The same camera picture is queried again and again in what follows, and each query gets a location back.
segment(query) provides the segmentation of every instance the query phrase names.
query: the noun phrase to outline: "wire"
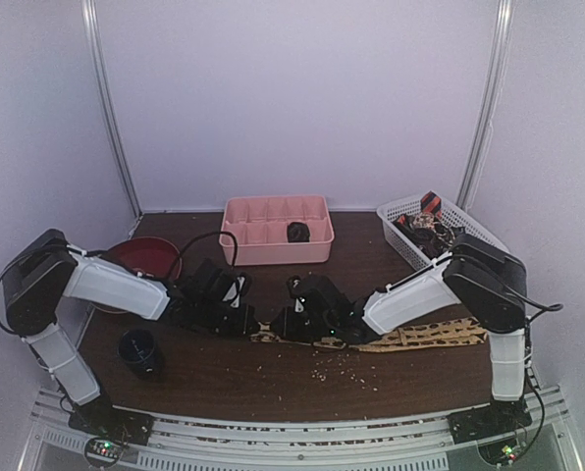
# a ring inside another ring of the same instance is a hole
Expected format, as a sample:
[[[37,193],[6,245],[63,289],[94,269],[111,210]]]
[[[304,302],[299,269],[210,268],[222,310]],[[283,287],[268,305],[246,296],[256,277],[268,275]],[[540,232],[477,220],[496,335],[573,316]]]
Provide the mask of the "wire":
[[[111,251],[109,251],[109,250],[90,250],[90,251],[86,252],[84,254],[84,256],[85,256],[85,258],[98,257],[102,260],[106,260],[110,263],[113,263],[114,265],[118,265],[120,268],[122,268],[123,270],[125,270],[129,274],[134,275],[135,277],[138,277],[138,278],[144,278],[145,280],[150,280],[152,282],[165,282],[166,281],[165,278],[155,277],[153,275],[149,275],[147,273],[143,273],[143,272],[139,272],[138,270],[134,270],[132,267],[127,265],[121,259],[119,259],[115,255],[113,255],[111,253]]]
[[[0,273],[0,284],[2,283],[3,279],[5,278],[5,276],[9,273],[9,271],[11,269],[13,269],[16,265],[20,264],[21,262],[27,260],[29,257],[32,257],[33,255],[37,255],[39,253],[49,253],[52,251],[57,251],[57,250],[68,250],[74,253],[80,253],[77,250],[74,250],[71,247],[67,247],[65,245],[57,245],[57,244],[53,244],[53,245],[44,245],[43,247],[39,247],[33,250],[29,250],[25,253],[22,253],[20,255],[18,255],[16,258],[14,258],[11,262],[9,262],[5,268],[3,269],[3,271]],[[12,331],[11,329],[7,328],[4,323],[0,320],[0,329],[3,330],[4,332],[6,332],[7,334],[11,335],[11,336],[15,336],[16,333],[14,331]]]
[[[41,357],[37,356],[37,366],[40,367],[42,370],[44,371],[50,371],[50,368],[48,368],[46,366],[46,363],[44,363],[44,360],[41,359]]]
[[[64,407],[64,400],[67,400],[70,403],[72,410],[68,410],[66,407]],[[70,399],[66,395],[63,395],[61,397],[61,399],[59,399],[59,408],[61,410],[63,410],[64,412],[66,412],[67,414],[72,414],[75,412],[75,408],[73,407],[73,404],[70,402]]]
[[[189,248],[191,248],[195,243],[199,242],[200,240],[203,240],[205,238],[211,237],[211,236],[229,236],[232,238],[232,241],[234,243],[234,255],[232,256],[232,268],[236,267],[236,260],[238,258],[238,239],[236,238],[236,236],[233,233],[230,233],[229,231],[212,231],[211,233],[204,233],[201,235],[197,235],[196,237],[193,237],[191,240],[189,240],[186,245],[184,245],[182,247],[182,249],[179,251],[179,254],[177,255],[177,257],[175,257],[175,260],[173,260],[173,263],[171,264],[170,268],[168,269],[168,272],[166,272],[166,276],[164,277],[164,279],[169,280],[171,275],[173,274],[173,270],[175,270],[175,267],[177,266],[177,264],[179,263],[179,261],[182,259],[182,257],[184,256],[184,254],[187,252],[187,250]]]
[[[469,260],[470,262],[474,263],[474,265],[477,265],[478,267],[482,268],[484,271],[486,271],[487,273],[489,273],[493,278],[496,279],[496,281],[498,283],[500,283],[503,287],[505,287],[505,289],[512,294],[514,297],[518,298],[519,300],[525,302],[526,304],[530,304],[533,307],[536,307],[537,309],[541,309],[537,314],[535,314],[534,316],[532,316],[528,322],[533,322],[535,319],[537,319],[539,316],[541,316],[542,314],[546,313],[546,312],[558,312],[561,311],[561,309],[563,308],[563,305],[561,303],[556,303],[556,304],[551,304],[550,306],[547,306],[545,304],[541,304],[537,301],[534,301],[532,299],[530,299],[529,297],[525,296],[524,294],[516,291],[515,289],[511,288],[501,277],[500,275],[498,275],[496,272],[494,272],[487,264],[485,264],[484,262],[482,262],[481,260],[478,260],[475,257],[472,257],[470,255],[462,255],[462,254],[455,254],[452,256],[452,258],[457,258],[458,260]]]
[[[395,288],[399,288],[401,285],[405,285],[406,283],[408,283],[411,280],[414,280],[417,277],[420,277],[421,275],[423,275],[426,272],[429,272],[430,270],[437,268],[438,266],[440,266],[442,263],[447,262],[448,260],[450,260],[452,258],[451,255],[447,256],[447,257],[443,257],[440,260],[437,260],[437,263],[435,265],[428,265],[424,268],[422,268],[421,270],[414,272],[411,275],[408,275],[406,278],[404,278],[403,280],[399,280],[397,283],[394,283],[392,285],[389,286],[389,291],[392,291]]]
[[[537,397],[539,405],[541,406],[541,421],[539,422],[539,428],[537,429],[535,436],[530,441],[530,444],[528,444],[528,446],[519,453],[519,455],[515,458],[515,462],[521,459],[521,457],[528,452],[532,445],[534,445],[535,442],[537,442],[537,438],[539,437],[539,434],[541,434],[541,430],[544,428],[544,422],[546,422],[546,405],[544,404],[544,400],[541,399],[541,395],[537,392],[537,389],[534,386],[532,386],[532,383],[530,382],[529,379],[526,380],[526,383],[528,384],[528,388],[530,388],[530,391],[532,391],[532,393],[535,394],[535,397]]]
[[[526,429],[526,427],[524,427],[519,422],[517,422],[517,427],[520,428],[521,430],[523,430],[523,432],[524,432],[524,438],[523,438],[523,441],[520,443],[520,445],[525,446],[528,443],[528,430]]]

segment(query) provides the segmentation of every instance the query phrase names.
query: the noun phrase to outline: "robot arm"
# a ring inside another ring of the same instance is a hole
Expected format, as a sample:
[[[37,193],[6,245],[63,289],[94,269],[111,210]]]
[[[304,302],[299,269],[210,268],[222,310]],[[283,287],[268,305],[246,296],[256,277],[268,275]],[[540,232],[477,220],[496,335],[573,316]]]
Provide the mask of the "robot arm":
[[[251,306],[241,302],[248,277],[205,260],[178,286],[135,275],[126,267],[69,245],[49,230],[19,254],[2,276],[7,323],[73,404],[71,427],[145,443],[152,418],[115,409],[61,328],[55,310],[62,297],[123,309],[143,319],[200,326],[219,335],[246,336],[259,329]]]
[[[461,235],[452,252],[411,277],[376,289],[354,303],[326,277],[292,279],[288,308],[271,324],[279,336],[313,342],[336,336],[367,343],[441,307],[464,304],[489,331],[494,400],[523,397],[526,354],[524,304],[526,270],[511,255],[472,236]]]

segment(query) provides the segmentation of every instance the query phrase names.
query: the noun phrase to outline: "wooden table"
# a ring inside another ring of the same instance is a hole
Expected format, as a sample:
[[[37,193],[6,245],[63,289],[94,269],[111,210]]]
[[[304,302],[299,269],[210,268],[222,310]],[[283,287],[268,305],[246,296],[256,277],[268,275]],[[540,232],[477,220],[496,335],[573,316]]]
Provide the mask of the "wooden table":
[[[135,236],[160,236],[181,246],[220,229],[222,213],[146,215]],[[329,276],[356,299],[398,281],[411,268],[384,241],[373,213],[333,213],[336,239],[324,264],[242,267],[254,281],[248,302],[261,320],[290,302],[285,281]],[[185,270],[204,258],[225,263],[218,239],[199,242]],[[462,307],[437,311],[417,324],[468,316]],[[138,380],[116,348],[131,328],[150,330],[167,360],[160,383]],[[146,322],[132,314],[97,312],[80,351],[119,405],[167,414],[248,421],[322,421],[400,417],[479,404],[491,394],[487,344],[396,353],[317,352],[304,345],[223,340]]]

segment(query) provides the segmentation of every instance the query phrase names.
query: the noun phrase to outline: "brown patterned cloth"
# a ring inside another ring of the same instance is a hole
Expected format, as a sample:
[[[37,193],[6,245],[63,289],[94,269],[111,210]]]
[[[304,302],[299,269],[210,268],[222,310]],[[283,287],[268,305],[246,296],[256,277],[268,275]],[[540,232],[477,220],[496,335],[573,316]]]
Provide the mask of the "brown patterned cloth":
[[[322,348],[345,348],[370,353],[387,353],[392,351],[417,350],[422,348],[478,345],[487,340],[485,331],[473,317],[453,321],[437,322],[422,326],[398,327],[385,334],[381,339],[362,345],[345,345],[342,340],[324,337],[312,344]],[[260,332],[251,336],[251,341],[263,343],[299,343],[283,340],[269,330],[269,326],[260,325]]]

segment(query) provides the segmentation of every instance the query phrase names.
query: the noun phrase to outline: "red bowl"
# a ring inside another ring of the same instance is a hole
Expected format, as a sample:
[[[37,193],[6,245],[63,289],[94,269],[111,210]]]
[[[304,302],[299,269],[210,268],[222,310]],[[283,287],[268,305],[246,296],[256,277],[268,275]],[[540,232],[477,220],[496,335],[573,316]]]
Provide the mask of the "red bowl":
[[[166,276],[179,255],[179,250],[173,243],[160,237],[136,237],[125,240],[114,245],[108,252],[111,258],[121,261],[129,268],[158,278]],[[183,261],[180,259],[169,277],[171,281],[179,277],[183,265]],[[97,309],[111,314],[126,312],[98,303],[93,304]]]

